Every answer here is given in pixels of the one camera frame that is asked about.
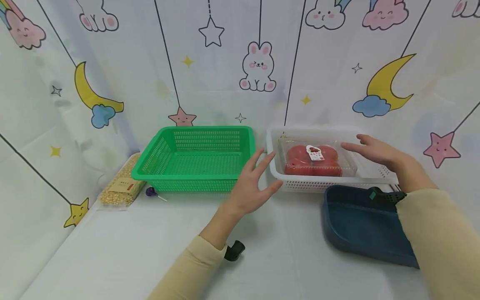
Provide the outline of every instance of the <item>sleeve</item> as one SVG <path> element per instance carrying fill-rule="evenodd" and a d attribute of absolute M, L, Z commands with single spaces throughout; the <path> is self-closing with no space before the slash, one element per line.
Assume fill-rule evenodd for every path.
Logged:
<path fill-rule="evenodd" d="M 480 299 L 480 238 L 448 194 L 415 191 L 396 206 L 432 299 Z"/>
<path fill-rule="evenodd" d="M 223 261 L 227 246 L 216 249 L 196 236 L 163 276 L 148 300 L 198 299 Z"/>

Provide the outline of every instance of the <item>white tabletop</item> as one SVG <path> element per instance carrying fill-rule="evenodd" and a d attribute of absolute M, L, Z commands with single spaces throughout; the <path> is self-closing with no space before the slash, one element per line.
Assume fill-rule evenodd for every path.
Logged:
<path fill-rule="evenodd" d="M 271 182 L 264 174 L 260 188 Z M 22 300 L 145 299 L 221 199 L 144 192 L 127 211 L 96 203 Z M 340 252 L 324 239 L 322 195 L 279 192 L 232 232 L 246 250 L 225 261 L 205 299 L 426 300 L 420 271 Z"/>

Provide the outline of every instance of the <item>fabric backdrop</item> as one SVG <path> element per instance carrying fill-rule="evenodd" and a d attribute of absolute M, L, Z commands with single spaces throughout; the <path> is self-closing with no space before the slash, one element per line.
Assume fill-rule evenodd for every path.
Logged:
<path fill-rule="evenodd" d="M 0 298 L 165 126 L 353 125 L 476 228 L 479 0 L 0 0 Z"/>

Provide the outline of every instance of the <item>pink cloud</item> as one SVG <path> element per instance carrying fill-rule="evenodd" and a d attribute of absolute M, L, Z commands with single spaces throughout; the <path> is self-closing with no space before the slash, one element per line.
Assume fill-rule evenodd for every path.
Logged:
<path fill-rule="evenodd" d="M 5 15 L 11 27 L 10 34 L 20 48 L 24 47 L 28 50 L 32 47 L 40 48 L 42 41 L 46 38 L 42 28 L 27 18 L 21 20 L 11 10 L 7 10 Z"/>
<path fill-rule="evenodd" d="M 363 18 L 363 27 L 371 30 L 386 30 L 395 24 L 401 24 L 408 18 L 408 10 L 403 1 L 378 0 L 373 10 Z"/>

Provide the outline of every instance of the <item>black line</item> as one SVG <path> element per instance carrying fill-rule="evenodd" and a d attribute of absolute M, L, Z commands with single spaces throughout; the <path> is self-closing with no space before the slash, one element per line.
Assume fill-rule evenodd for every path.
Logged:
<path fill-rule="evenodd" d="M 417 26 L 415 26 L 415 29 L 413 30 L 413 33 L 412 33 L 412 35 L 410 36 L 410 39 L 408 40 L 408 43 L 407 43 L 407 45 L 405 46 L 405 49 L 404 49 L 403 52 L 402 52 L 402 56 L 400 56 L 400 57 L 403 57 L 403 56 L 405 55 L 405 52 L 407 51 L 407 48 L 408 48 L 408 46 L 410 45 L 410 42 L 412 41 L 413 36 L 415 35 L 415 32 L 417 31 L 417 28 L 419 27 L 420 22 L 421 22 L 422 19 L 423 19 L 423 16 L 424 16 L 425 13 L 427 12 L 427 9 L 428 9 L 431 1 L 432 1 L 432 0 L 428 0 L 427 6 L 425 6 L 425 9 L 423 10 L 423 13 L 421 14 L 421 17 L 420 17 L 420 19 L 419 19 L 419 22 L 417 23 Z"/>
<path fill-rule="evenodd" d="M 258 18 L 258 47 L 260 47 L 262 44 L 262 0 L 260 0 L 260 17 Z"/>
<path fill-rule="evenodd" d="M 32 166 L 32 164 L 22 155 L 20 154 L 20 152 L 18 152 L 17 149 L 15 149 L 15 147 L 3 136 L 3 134 L 0 133 L 0 138 L 5 142 L 7 143 L 7 145 L 21 158 L 23 159 L 23 161 L 41 178 L 43 179 L 43 181 L 48 184 L 49 187 L 51 187 L 54 191 L 57 192 L 57 194 L 62 197 L 68 204 L 72 204 L 70 201 L 68 201 L 67 198 L 65 198 L 65 196 L 59 191 L 57 190 L 48 180 L 45 179 L 45 177 L 42 176 L 42 174 L 40 174 L 40 172 L 37 171 L 37 169 L 35 169 L 34 166 Z"/>
<path fill-rule="evenodd" d="M 453 130 L 453 132 L 456 132 L 458 128 L 460 128 L 460 126 L 465 123 L 465 121 L 470 117 L 471 114 L 473 114 L 473 112 L 478 108 L 478 106 L 480 106 L 480 102 L 477 103 L 477 105 L 472 109 L 472 111 L 460 122 L 460 124 L 455 128 L 455 130 Z"/>
<path fill-rule="evenodd" d="M 305 5 L 306 4 L 307 4 L 307 0 L 304 0 L 303 1 L 303 10 L 301 12 L 301 21 L 300 21 L 299 37 L 298 37 L 298 40 L 297 40 L 297 49 L 295 50 L 295 58 L 293 59 L 292 77 L 290 79 L 290 88 L 288 89 L 287 110 L 285 111 L 285 121 L 283 122 L 283 126 L 285 126 L 287 124 L 288 105 L 290 103 L 290 93 L 292 92 L 293 74 L 295 73 L 295 63 L 297 62 L 297 54 L 298 54 L 298 51 L 299 51 L 301 27 L 303 25 L 303 16 L 305 15 Z"/>
<path fill-rule="evenodd" d="M 175 85 L 175 77 L 173 77 L 172 63 L 170 62 L 170 56 L 168 55 L 167 42 L 165 41 L 165 34 L 163 33 L 162 21 L 160 20 L 160 12 L 158 11 L 156 0 L 154 0 L 154 3 L 156 8 L 156 15 L 158 16 L 158 23 L 160 24 L 160 30 L 162 32 L 163 44 L 165 45 L 165 52 L 167 53 L 168 65 L 170 66 L 170 73 L 172 74 L 173 87 L 175 88 L 175 94 L 177 95 L 177 102 L 180 107 L 179 93 L 177 92 L 177 86 Z"/>
<path fill-rule="evenodd" d="M 74 67 L 76 68 L 76 67 L 77 67 L 77 64 L 75 63 L 75 61 L 73 60 L 72 56 L 71 56 L 70 53 L 68 52 L 67 47 L 65 47 L 65 44 L 64 44 L 63 41 L 61 40 L 61 38 L 60 38 L 60 36 L 59 36 L 59 33 L 57 32 L 57 30 L 55 29 L 55 27 L 53 26 L 52 21 L 50 21 L 50 18 L 48 17 L 47 13 L 46 13 L 45 10 L 43 9 L 43 6 L 42 6 L 42 4 L 40 3 L 40 0 L 36 0 L 36 1 L 38 2 L 38 5 L 40 6 L 40 8 L 41 8 L 42 11 L 43 11 L 43 14 L 45 15 L 45 17 L 47 18 L 48 22 L 50 23 L 50 26 L 52 27 L 53 31 L 54 31 L 55 34 L 57 35 L 57 38 L 59 39 L 61 45 L 62 45 L 63 48 L 65 49 L 65 52 L 67 52 L 68 57 L 70 57 L 70 60 L 72 61 Z"/>

